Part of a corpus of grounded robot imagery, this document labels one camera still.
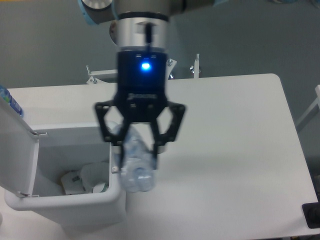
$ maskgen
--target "white table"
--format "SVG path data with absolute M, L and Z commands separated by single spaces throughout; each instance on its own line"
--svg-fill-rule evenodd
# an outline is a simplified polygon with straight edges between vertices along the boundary
M 30 126 L 82 123 L 96 120 L 93 103 L 111 99 L 115 84 L 10 92 Z M 155 189 L 127 195 L 125 222 L 62 228 L 11 210 L 1 190 L 0 238 L 247 240 L 320 233 L 307 227 L 301 208 L 317 198 L 277 76 L 171 80 L 167 95 L 188 110 L 177 142 L 160 155 Z M 120 120 L 115 111 L 109 118 Z M 139 130 L 150 139 L 146 126 Z

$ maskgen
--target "metal bracket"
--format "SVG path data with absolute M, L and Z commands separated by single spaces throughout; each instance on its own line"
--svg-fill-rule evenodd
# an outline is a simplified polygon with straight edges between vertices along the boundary
M 118 134 L 113 134 L 107 128 L 105 123 L 105 115 L 108 113 L 109 109 L 114 106 L 112 100 L 106 102 L 97 102 L 95 105 L 96 115 L 100 124 L 100 129 L 102 132 L 103 140 L 107 143 L 112 143 L 112 151 L 116 154 L 120 154 L 119 163 L 112 164 L 112 173 L 117 173 L 119 169 L 123 166 L 124 158 L 124 139 L 127 135 L 128 129 L 132 122 L 127 120 L 122 121 L 122 127 Z M 164 146 L 168 142 L 174 142 L 176 140 L 182 119 L 184 117 L 186 106 L 179 103 L 168 102 L 167 107 L 169 107 L 172 113 L 172 120 L 169 128 L 166 133 L 160 134 L 159 126 L 157 119 L 153 119 L 149 124 L 154 138 L 153 150 L 151 151 L 153 157 L 157 161 L 157 156 L 160 153 L 163 153 L 165 148 Z
M 171 58 L 168 59 L 166 62 L 166 68 L 165 68 L 165 79 L 168 80 L 170 77 L 170 74 L 172 73 L 172 70 L 175 68 L 177 65 L 177 61 L 173 60 Z

